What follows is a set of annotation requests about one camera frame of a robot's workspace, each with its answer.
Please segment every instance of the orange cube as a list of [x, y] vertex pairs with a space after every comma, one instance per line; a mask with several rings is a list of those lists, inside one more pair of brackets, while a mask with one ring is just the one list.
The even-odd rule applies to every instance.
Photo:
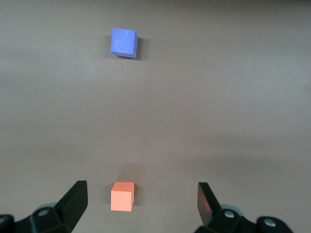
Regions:
[[116, 182], [111, 190], [111, 210], [132, 211], [134, 183]]

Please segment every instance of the screw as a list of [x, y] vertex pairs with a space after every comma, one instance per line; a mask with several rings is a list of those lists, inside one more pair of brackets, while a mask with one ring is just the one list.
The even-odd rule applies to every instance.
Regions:
[[234, 213], [230, 210], [225, 211], [225, 216], [228, 218], [234, 218]]
[[270, 218], [265, 218], [263, 222], [269, 227], [276, 227], [276, 223]]
[[41, 210], [38, 214], [39, 217], [42, 217], [44, 215], [46, 215], [49, 212], [49, 210]]

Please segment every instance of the foam block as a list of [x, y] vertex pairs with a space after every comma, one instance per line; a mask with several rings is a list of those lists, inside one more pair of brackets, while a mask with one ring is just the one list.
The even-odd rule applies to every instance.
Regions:
[[111, 210], [132, 211], [134, 183], [116, 182], [111, 190]]
[[120, 57], [136, 58], [138, 37], [136, 31], [113, 28], [110, 51]]

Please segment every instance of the black plastic part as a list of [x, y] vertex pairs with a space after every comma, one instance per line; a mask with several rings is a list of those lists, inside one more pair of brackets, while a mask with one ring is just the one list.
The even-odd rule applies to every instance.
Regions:
[[86, 207], [87, 183], [78, 181], [53, 208], [41, 208], [18, 222], [1, 215], [0, 233], [71, 233]]
[[[265, 219], [272, 220], [276, 225], [274, 227], [268, 226]], [[280, 219], [269, 216], [262, 216], [257, 219], [257, 230], [259, 233], [293, 233], [292, 230]]]
[[194, 233], [210, 233], [204, 226], [199, 227]]
[[203, 226], [206, 227], [221, 209], [208, 183], [200, 182], [198, 185], [198, 210]]
[[208, 183], [199, 183], [198, 210], [203, 226], [195, 233], [293, 233], [278, 218], [263, 216], [253, 223], [233, 210], [222, 209]]
[[[233, 217], [227, 217], [226, 212], [232, 213]], [[223, 209], [217, 213], [213, 220], [207, 226], [207, 229], [211, 229], [212, 232], [217, 233], [236, 233], [240, 229], [240, 223], [242, 218], [233, 210]]]
[[54, 206], [69, 231], [77, 225], [87, 207], [86, 181], [78, 181]]
[[12, 230], [14, 217], [12, 215], [0, 215], [0, 233]]

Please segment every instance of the blue cube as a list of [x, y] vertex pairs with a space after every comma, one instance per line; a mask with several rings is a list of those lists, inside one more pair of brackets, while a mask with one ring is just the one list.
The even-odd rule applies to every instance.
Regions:
[[120, 57], [136, 58], [138, 37], [134, 30], [113, 28], [110, 51]]

